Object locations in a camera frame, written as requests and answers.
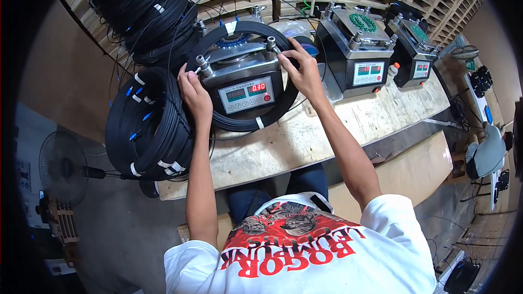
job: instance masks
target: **control panel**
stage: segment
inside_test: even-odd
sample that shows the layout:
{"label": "control panel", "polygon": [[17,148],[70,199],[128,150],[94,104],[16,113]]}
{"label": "control panel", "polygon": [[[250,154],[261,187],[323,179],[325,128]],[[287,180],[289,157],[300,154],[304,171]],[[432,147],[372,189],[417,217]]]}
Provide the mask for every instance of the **control panel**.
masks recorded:
{"label": "control panel", "polygon": [[420,60],[415,60],[412,62],[412,67],[414,68],[414,73],[412,75],[413,79],[427,79],[430,73],[430,62],[422,62]]}
{"label": "control panel", "polygon": [[358,62],[354,64],[352,86],[381,83],[385,62]]}
{"label": "control panel", "polygon": [[218,90],[226,114],[274,102],[271,77],[243,82]]}

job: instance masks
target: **blue jeans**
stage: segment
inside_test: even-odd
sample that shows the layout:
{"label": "blue jeans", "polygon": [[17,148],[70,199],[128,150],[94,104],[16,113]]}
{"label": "blue jeans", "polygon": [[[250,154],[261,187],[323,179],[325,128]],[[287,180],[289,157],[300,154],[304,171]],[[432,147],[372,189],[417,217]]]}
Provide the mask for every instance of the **blue jeans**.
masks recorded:
{"label": "blue jeans", "polygon": [[[329,189],[321,163],[291,172],[285,194],[316,192],[328,201]],[[232,218],[238,225],[246,217],[252,216],[259,207],[270,200],[267,192],[259,188],[259,182],[236,186],[227,190],[227,202]]]}

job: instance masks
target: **plastic bottle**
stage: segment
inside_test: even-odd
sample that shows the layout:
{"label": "plastic bottle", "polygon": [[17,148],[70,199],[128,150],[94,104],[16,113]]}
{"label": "plastic bottle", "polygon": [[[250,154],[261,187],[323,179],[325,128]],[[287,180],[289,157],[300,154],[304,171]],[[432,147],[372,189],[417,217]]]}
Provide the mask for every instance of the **plastic bottle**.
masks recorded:
{"label": "plastic bottle", "polygon": [[393,65],[390,65],[388,77],[392,77],[394,79],[394,76],[397,75],[397,72],[399,69],[400,69],[400,64],[398,64],[397,62],[395,62]]}

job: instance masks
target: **gray shirt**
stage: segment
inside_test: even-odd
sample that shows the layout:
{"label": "gray shirt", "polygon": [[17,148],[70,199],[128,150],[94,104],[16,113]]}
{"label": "gray shirt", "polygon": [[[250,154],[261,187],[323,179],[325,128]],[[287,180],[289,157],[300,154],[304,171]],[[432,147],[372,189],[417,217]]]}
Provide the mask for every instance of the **gray shirt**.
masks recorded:
{"label": "gray shirt", "polygon": [[467,148],[466,161],[469,162],[474,156],[476,171],[479,177],[500,170],[505,164],[505,141],[501,139],[500,130],[494,125],[487,124],[485,127],[487,139],[481,144],[471,143]]}

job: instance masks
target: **graphic print on t-shirt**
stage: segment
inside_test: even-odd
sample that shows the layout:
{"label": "graphic print on t-shirt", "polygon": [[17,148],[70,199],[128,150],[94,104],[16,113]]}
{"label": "graphic print on t-shirt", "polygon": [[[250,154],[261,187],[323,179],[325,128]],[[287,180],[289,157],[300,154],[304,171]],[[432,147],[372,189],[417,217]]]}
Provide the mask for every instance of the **graphic print on t-shirt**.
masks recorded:
{"label": "graphic print on t-shirt", "polygon": [[302,204],[274,203],[232,229],[220,269],[238,263],[239,277],[256,278],[328,264],[356,253],[349,242],[365,238],[358,226]]}

